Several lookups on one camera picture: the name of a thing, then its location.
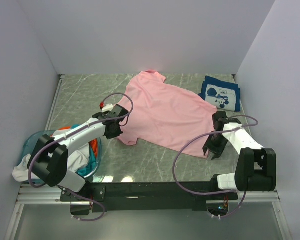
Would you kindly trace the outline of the folded blue printed t shirt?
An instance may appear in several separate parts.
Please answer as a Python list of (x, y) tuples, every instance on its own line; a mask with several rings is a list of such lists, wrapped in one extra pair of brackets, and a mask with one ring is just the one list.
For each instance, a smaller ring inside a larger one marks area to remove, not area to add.
[(236, 83), (222, 81), (206, 75), (201, 86), (201, 93), (198, 95), (218, 109), (232, 112), (241, 111), (240, 87)]

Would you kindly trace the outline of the pink t shirt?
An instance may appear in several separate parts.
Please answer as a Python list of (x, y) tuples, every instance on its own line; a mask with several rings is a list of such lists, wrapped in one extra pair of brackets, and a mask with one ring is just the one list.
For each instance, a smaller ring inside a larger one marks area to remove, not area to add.
[(138, 140), (180, 151), (190, 140), (214, 130), (217, 108), (197, 94), (167, 84), (154, 70), (142, 71), (126, 86), (119, 105), (132, 110), (118, 137), (134, 146)]

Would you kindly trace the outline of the blue plastic laundry basket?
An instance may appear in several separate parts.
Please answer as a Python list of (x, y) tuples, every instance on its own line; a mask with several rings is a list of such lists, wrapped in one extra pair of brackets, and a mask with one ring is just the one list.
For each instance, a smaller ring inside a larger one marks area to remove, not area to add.
[[(35, 149), (35, 146), (36, 146), (37, 141), (39, 140), (39, 138), (42, 135), (45, 135), (45, 134), (48, 135), (48, 136), (50, 136), (50, 137), (57, 136), (57, 135), (53, 135), (55, 131), (56, 130), (39, 131), (39, 132), (36, 132), (33, 135), (31, 135), (25, 141), (24, 146), (23, 146), (23, 150), (22, 150), (22, 154), (21, 154), (21, 158), (20, 158), (19, 162), (20, 162), (20, 165), (23, 168), (25, 168), (26, 171), (28, 170), (28, 161), (30, 160), (30, 155), (33, 153), (33, 151)], [(88, 179), (88, 178), (92, 177), (97, 172), (97, 170), (99, 169), (100, 163), (101, 163), (101, 160), (102, 160), (102, 141), (101, 141), (101, 147), (100, 147), (99, 152), (98, 152), (98, 158), (97, 158), (97, 160), (99, 160), (99, 163), (94, 168), (94, 170), (90, 174), (88, 174), (87, 176), (81, 176), (81, 177), (83, 177), (85, 179)]]

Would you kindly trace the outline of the white t shirt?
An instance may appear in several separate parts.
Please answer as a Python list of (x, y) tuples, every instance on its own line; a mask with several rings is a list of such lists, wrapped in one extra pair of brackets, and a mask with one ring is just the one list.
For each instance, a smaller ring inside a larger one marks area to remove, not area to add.
[(12, 176), (17, 182), (21, 182), (21, 183), (26, 182), (28, 180), (28, 171), (29, 170), (26, 170), (24, 167), (21, 166), (20, 160), (19, 160), (19, 164), (17, 166), (15, 166), (12, 171)]

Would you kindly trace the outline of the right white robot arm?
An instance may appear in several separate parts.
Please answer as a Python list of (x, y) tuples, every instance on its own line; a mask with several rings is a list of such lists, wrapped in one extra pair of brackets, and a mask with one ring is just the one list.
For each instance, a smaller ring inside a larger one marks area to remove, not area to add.
[(242, 122), (218, 111), (212, 115), (216, 133), (205, 142), (203, 153), (212, 159), (220, 158), (230, 143), (238, 153), (234, 173), (216, 175), (216, 183), (209, 187), (212, 198), (220, 200), (227, 191), (272, 192), (276, 188), (276, 152), (257, 143), (244, 129)]

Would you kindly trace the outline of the orange t shirt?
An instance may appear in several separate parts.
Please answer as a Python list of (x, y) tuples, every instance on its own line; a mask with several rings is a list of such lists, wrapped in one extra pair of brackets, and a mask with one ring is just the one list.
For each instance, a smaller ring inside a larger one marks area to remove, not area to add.
[[(79, 124), (74, 124), (71, 126), (65, 126), (62, 128), (59, 128), (58, 130), (56, 130), (53, 134), (53, 136), (55, 135), (60, 135), (63, 133), (68, 132), (69, 130), (75, 129), (79, 126)], [(90, 154), (90, 156), (92, 157), (92, 154), (94, 155), (94, 157), (96, 158), (98, 156), (98, 140), (97, 139), (93, 139), (92, 141), (89, 142), (89, 148), (92, 151), (92, 153)]]

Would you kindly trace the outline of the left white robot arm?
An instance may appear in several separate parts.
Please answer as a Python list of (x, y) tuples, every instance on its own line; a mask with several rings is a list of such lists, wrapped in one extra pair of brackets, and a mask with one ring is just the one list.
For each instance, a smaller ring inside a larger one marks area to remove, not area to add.
[(37, 187), (32, 180), (34, 174), (44, 184), (68, 189), (78, 201), (86, 200), (90, 188), (85, 185), (84, 177), (68, 169), (69, 156), (94, 139), (105, 136), (109, 140), (120, 136), (123, 133), (120, 122), (129, 115), (128, 110), (116, 104), (111, 111), (99, 112), (66, 133), (55, 137), (42, 135), (28, 162), (28, 182)]

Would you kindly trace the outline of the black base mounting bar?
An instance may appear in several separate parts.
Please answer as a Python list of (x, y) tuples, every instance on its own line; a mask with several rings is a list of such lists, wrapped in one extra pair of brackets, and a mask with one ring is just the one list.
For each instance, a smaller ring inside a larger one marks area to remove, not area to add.
[(237, 193), (194, 195), (175, 182), (89, 183), (79, 196), (97, 201), (105, 211), (206, 211), (208, 201), (238, 200)]

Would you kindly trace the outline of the teal t shirt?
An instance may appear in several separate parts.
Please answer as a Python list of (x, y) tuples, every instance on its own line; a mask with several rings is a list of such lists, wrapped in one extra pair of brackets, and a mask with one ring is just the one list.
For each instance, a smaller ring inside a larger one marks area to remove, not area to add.
[[(101, 148), (101, 140), (98, 139), (98, 153)], [(95, 157), (93, 152), (90, 150), (89, 143), (80, 147), (78, 150), (74, 151), (68, 157), (68, 169), (77, 173), (78, 175), (85, 177), (90, 174), (95, 167), (99, 164), (98, 154)]]

